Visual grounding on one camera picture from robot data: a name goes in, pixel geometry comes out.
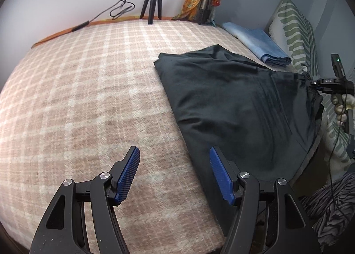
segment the human hand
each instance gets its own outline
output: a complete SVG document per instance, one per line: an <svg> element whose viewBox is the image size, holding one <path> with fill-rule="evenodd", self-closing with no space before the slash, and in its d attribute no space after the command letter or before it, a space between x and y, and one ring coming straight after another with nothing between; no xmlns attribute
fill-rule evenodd
<svg viewBox="0 0 355 254"><path fill-rule="evenodd" d="M341 96L341 99L344 102L345 102L345 98L346 98L347 108L355 109L355 97L350 94L343 94ZM347 115L343 113L345 112L344 106L339 103L338 97L336 95L331 96L331 102L333 105L335 105L334 112L337 114L337 125L338 126L342 125L344 122L347 121Z"/></svg>

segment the bed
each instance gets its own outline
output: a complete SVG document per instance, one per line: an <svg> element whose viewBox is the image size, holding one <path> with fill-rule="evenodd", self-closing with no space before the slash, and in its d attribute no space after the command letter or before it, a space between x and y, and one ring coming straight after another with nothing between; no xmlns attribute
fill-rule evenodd
<svg viewBox="0 0 355 254"><path fill-rule="evenodd" d="M153 65L161 52L214 44L264 65L223 29L183 21L100 24L31 49L0 95L0 221L7 232L29 248L63 180L92 179L135 145L141 163L115 208L131 253L221 247L225 238ZM85 206L90 248L99 253Z"/></svg>

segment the folded blue towel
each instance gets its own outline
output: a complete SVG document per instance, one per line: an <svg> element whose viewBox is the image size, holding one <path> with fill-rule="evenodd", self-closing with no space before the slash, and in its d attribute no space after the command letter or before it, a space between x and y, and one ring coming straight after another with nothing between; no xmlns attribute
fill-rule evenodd
<svg viewBox="0 0 355 254"><path fill-rule="evenodd" d="M263 30L250 30L234 23L223 23L222 28L234 37L237 37L240 42L265 64L286 67L291 63L291 58Z"/></svg>

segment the black cable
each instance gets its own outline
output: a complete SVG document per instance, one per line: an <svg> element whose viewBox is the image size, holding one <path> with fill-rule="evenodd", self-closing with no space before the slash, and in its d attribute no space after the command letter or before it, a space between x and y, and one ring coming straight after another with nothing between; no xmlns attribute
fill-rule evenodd
<svg viewBox="0 0 355 254"><path fill-rule="evenodd" d="M335 140L335 143L334 143L334 147L331 151L331 155L329 157L329 163L328 163L328 172L329 172L329 177L330 177L330 180L331 180L331 198L333 200L333 204L334 206L339 210L339 212L344 216L345 219L347 219L348 222L350 222L349 218L344 214L344 212L339 208L337 202L335 201L335 197L334 197L334 190L333 190L333 179L331 178L331 156L333 155L333 152L335 150L335 147L337 146L337 143L338 143L338 140L339 140L339 135L340 135L340 130L341 130L341 117L342 115L345 113L346 109L347 109L347 83L345 83L345 101L344 101L344 104L343 104L343 109L341 111L341 114L340 114L340 121L339 121L339 130L338 130L338 135L337 135L337 139Z"/></svg>
<svg viewBox="0 0 355 254"><path fill-rule="evenodd" d="M113 11L115 11L115 10L117 10L117 9L122 9L125 4L131 4L132 6L129 6L129 7L125 8L125 9L121 10L119 13L113 15ZM80 24L80 25L78 25L78 26L72 28L72 30L71 30L70 32L66 32L66 33L62 33L62 34L60 34L60 35L56 35L55 37L51 37L51 38L46 39L46 40L44 40L44 41L40 41L40 43L48 42L48 41L53 40L53 39L55 39L55 38L57 38L57 37L61 37L61 36L66 35L66 34L68 34L68 33L72 33L72 32L75 32L75 31L77 31L77 30L80 30L81 28L86 27L86 26L89 25L92 21L94 21L94 20L97 19L100 15L102 15L103 13L107 12L107 11L110 10L110 9L112 9L112 10L110 11L110 16L112 17L112 20L115 20L115 19L119 18L120 16L122 16L123 14L128 13L128 12L130 12L130 11L133 11L135 7L136 7L136 5L135 5L134 3L128 2L127 0L118 0L117 3L115 3L115 4L112 5L111 7L107 8L106 10L102 11L102 12L99 13L95 18L91 19L90 21L86 21L86 22L84 22L84 23L82 23L82 24Z"/></svg>
<svg viewBox="0 0 355 254"><path fill-rule="evenodd" d="M110 12L110 16L112 17L113 20L117 19L118 17L122 16L125 13L128 13L130 11L133 11L134 8L136 7L136 5L134 3L128 2L126 0L119 0L116 4L112 5L111 7L107 8L106 10L102 11L101 13L99 13L95 18L93 18L92 20L90 20L89 22L91 23L93 20L95 20L96 18L98 18L100 15L102 15L103 13L107 12L109 9L112 9L114 6L118 5L119 3L121 3L121 5L119 5L118 7L114 8L113 10L111 10ZM112 12L117 10L117 9L122 9L123 6L128 3L131 4L132 6L129 6L125 9L123 9L122 11L120 11L119 13L117 13L116 15L113 15Z"/></svg>

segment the black garment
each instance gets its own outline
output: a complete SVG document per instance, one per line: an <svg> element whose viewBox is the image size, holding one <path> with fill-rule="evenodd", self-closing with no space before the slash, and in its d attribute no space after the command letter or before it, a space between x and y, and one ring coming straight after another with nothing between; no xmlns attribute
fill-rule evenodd
<svg viewBox="0 0 355 254"><path fill-rule="evenodd" d="M209 150L241 171L292 179L322 118L322 97L299 74L274 72L220 45L163 54L154 63L212 212L227 235L235 208L223 200Z"/></svg>

